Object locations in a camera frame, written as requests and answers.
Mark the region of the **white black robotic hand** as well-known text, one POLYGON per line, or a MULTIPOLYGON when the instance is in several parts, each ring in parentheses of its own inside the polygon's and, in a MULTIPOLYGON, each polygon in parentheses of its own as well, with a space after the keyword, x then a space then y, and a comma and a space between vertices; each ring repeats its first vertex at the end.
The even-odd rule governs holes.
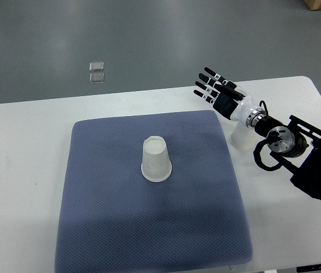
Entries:
POLYGON ((199 73, 198 77, 203 83, 213 87, 213 89, 198 81, 195 81, 196 86, 209 94, 218 94, 218 96, 215 99, 199 90, 194 90, 194 94, 209 104, 213 104, 213 108, 223 117, 231 121, 240 121, 245 126, 254 126, 253 120, 258 116, 263 117, 263 108, 256 105, 251 96, 243 88, 235 84, 232 84, 231 87, 222 84, 221 82, 224 82, 225 78, 208 67, 204 67, 204 71, 212 77, 202 73, 199 73))

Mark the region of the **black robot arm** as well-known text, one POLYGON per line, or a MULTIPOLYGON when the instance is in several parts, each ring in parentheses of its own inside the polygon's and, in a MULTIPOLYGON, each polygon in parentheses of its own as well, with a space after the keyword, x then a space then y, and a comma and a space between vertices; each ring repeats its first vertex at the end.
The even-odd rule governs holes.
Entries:
POLYGON ((283 124, 269 115, 265 101, 256 105, 242 87, 208 67, 204 70, 194 93, 224 118, 263 137, 253 151, 256 165, 269 172, 285 167, 295 187, 321 200, 321 129, 294 115, 283 124))

